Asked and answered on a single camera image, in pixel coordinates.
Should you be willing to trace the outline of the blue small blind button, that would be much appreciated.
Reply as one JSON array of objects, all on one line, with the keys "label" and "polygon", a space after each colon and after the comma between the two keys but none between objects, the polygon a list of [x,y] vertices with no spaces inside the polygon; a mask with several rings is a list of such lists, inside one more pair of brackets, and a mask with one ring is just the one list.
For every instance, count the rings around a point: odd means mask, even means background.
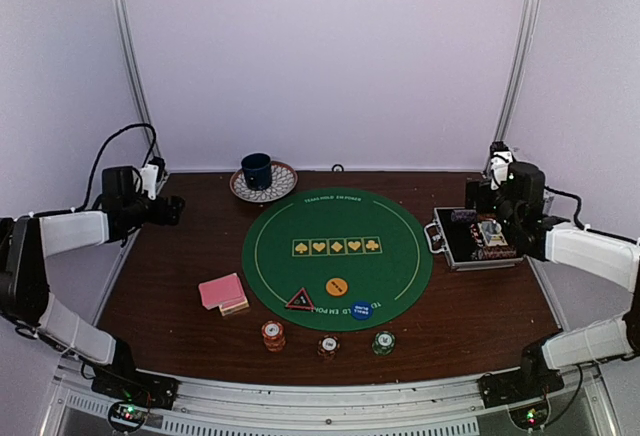
[{"label": "blue small blind button", "polygon": [[373,305],[367,301],[356,301],[350,307],[351,316],[359,321],[368,320],[373,316]]}]

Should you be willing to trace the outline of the orange big blind button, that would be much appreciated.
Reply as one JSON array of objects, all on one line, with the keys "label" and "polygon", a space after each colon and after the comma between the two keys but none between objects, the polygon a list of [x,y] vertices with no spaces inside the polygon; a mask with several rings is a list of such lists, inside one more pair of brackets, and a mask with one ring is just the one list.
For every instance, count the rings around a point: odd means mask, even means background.
[{"label": "orange big blind button", "polygon": [[325,289],[330,296],[341,297],[347,294],[349,285],[346,280],[334,277],[326,282]]}]

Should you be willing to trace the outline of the green twenty chip stack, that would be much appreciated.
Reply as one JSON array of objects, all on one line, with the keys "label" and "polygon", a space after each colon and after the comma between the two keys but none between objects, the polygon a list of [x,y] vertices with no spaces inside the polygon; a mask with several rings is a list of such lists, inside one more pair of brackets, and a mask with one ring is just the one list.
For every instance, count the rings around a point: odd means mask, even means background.
[{"label": "green twenty chip stack", "polygon": [[391,354],[395,349],[395,335],[389,331],[380,331],[375,334],[371,348],[375,355],[386,356]]}]

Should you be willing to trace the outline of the black red hundred chip stack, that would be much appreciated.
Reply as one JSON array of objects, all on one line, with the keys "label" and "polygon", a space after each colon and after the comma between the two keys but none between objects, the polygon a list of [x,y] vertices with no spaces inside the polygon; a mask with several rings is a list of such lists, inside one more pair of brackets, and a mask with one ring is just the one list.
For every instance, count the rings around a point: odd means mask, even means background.
[{"label": "black red hundred chip stack", "polygon": [[340,340],[335,335],[324,335],[317,343],[317,355],[324,360],[332,360],[340,349]]}]

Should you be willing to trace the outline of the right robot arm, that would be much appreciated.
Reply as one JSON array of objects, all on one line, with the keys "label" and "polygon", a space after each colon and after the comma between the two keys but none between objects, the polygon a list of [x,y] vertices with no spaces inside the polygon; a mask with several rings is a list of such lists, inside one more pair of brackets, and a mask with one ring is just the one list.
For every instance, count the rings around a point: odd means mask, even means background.
[{"label": "right robot arm", "polygon": [[518,255],[605,281],[624,289],[630,302],[616,316],[562,331],[524,349],[512,386],[526,398],[566,367],[639,355],[639,241],[593,229],[578,217],[548,214],[548,191],[545,174],[536,165],[499,156],[488,176],[466,183],[465,205],[492,217]]}]

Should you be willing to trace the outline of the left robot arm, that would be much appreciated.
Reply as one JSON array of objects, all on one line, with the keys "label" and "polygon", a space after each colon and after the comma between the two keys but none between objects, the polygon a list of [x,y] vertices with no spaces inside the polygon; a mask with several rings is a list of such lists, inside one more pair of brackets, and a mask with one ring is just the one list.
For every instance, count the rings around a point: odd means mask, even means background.
[{"label": "left robot arm", "polygon": [[160,157],[141,168],[110,167],[102,172],[102,192],[91,209],[1,221],[2,317],[26,336],[92,365],[123,400],[137,398],[144,389],[130,346],[90,324],[54,294],[48,261],[80,249],[127,243],[146,225],[177,225],[185,201],[158,194],[164,173],[165,162]]}]

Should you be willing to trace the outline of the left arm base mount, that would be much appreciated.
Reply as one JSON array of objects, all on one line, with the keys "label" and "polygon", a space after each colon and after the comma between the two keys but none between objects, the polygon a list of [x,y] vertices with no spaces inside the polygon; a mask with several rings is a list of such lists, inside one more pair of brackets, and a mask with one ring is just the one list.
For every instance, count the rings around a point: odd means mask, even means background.
[{"label": "left arm base mount", "polygon": [[104,373],[94,377],[93,392],[150,409],[173,408],[179,381],[167,376],[137,373],[132,382]]}]

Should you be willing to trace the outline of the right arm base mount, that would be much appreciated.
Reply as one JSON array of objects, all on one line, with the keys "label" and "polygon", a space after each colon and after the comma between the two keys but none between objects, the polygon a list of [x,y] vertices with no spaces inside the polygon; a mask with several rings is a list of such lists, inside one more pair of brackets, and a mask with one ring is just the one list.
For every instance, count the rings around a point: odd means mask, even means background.
[{"label": "right arm base mount", "polygon": [[564,381],[557,372],[540,378],[527,378],[520,370],[487,373],[477,380],[477,384],[486,408],[542,398],[564,388]]}]

